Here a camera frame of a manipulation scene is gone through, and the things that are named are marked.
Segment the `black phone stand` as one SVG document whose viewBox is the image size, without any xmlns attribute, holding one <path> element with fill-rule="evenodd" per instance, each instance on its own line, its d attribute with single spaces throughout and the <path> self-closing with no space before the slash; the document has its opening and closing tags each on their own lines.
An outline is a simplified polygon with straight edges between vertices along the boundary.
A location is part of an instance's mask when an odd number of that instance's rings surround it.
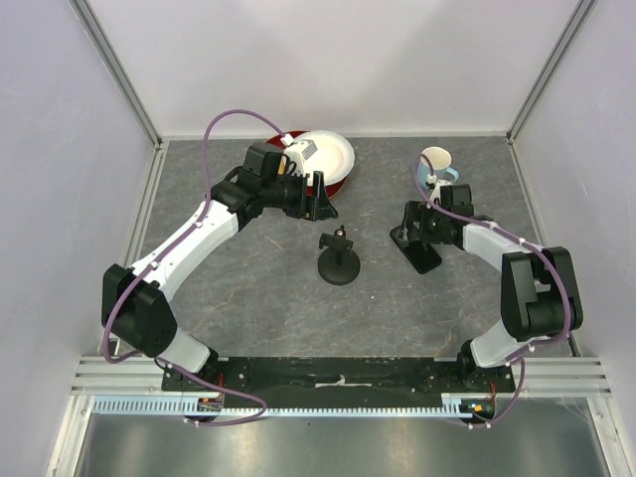
<svg viewBox="0 0 636 477">
<path fill-rule="evenodd" d="M 347 238 L 344 225 L 332 234 L 323 233 L 319 238 L 322 250 L 317 261 L 319 275 L 326 282 L 343 286 L 353 282 L 361 270 L 361 262 L 353 250 L 353 242 Z"/>
</svg>

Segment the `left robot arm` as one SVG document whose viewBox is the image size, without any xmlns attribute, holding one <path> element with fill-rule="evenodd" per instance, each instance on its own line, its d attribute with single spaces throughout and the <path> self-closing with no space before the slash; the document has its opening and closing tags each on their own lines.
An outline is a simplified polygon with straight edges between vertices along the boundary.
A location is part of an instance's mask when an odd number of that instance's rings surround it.
<svg viewBox="0 0 636 477">
<path fill-rule="evenodd" d="M 217 353 L 180 328 L 170 302 L 189 275 L 226 240 L 266 209 L 317 222 L 338 216 L 320 171 L 303 173 L 286 151 L 255 142 L 244 161 L 155 250 L 131 265 L 112 265 L 102 282 L 102 325 L 134 353 L 184 370 L 184 380 L 206 391 L 218 379 Z"/>
</svg>

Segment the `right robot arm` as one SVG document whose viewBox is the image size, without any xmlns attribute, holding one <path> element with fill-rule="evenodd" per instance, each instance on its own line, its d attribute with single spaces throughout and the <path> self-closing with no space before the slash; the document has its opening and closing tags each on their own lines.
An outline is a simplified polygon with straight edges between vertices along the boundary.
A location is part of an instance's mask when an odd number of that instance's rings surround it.
<svg viewBox="0 0 636 477">
<path fill-rule="evenodd" d="M 458 353 L 455 379 L 480 390 L 491 369 L 509 366 L 538 345 L 568 337 L 583 323 L 583 309 L 570 252 L 518 238 L 487 216 L 478 216 L 469 185 L 436 187 L 422 201 L 404 206 L 390 236 L 413 268 L 425 274 L 442 263 L 440 245 L 454 245 L 500 274 L 500 318 Z"/>
</svg>

